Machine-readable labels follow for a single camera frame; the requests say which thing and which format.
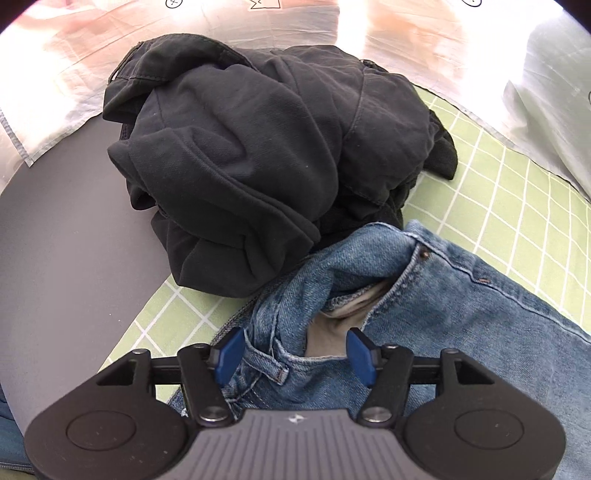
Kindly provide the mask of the blue denim jeans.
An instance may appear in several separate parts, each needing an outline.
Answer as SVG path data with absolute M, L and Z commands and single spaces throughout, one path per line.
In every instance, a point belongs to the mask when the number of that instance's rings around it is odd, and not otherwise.
M 231 411 L 360 411 L 369 391 L 346 331 L 436 357 L 456 348 L 545 408 L 566 431 L 560 479 L 590 475 L 590 337 L 478 256 L 418 222 L 367 225 L 271 283 L 231 318 L 245 354 Z

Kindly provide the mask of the green grid-pattern mat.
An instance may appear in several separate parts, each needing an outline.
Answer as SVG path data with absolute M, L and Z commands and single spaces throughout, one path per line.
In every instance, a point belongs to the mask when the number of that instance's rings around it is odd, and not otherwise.
M 445 100 L 426 90 L 419 95 L 452 134 L 459 164 L 452 180 L 421 174 L 404 219 L 417 219 L 477 254 L 589 330 L 589 202 Z M 105 361 L 133 348 L 171 356 L 189 344 L 209 342 L 243 303 L 166 278 Z

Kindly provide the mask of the black crumpled garment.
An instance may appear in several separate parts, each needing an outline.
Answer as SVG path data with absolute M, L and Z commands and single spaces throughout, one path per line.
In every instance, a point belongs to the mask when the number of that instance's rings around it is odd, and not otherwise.
M 252 295 L 365 224 L 403 223 L 454 141 L 404 76 L 332 45 L 235 49 L 197 34 L 139 43 L 111 74 L 108 157 L 183 287 Z

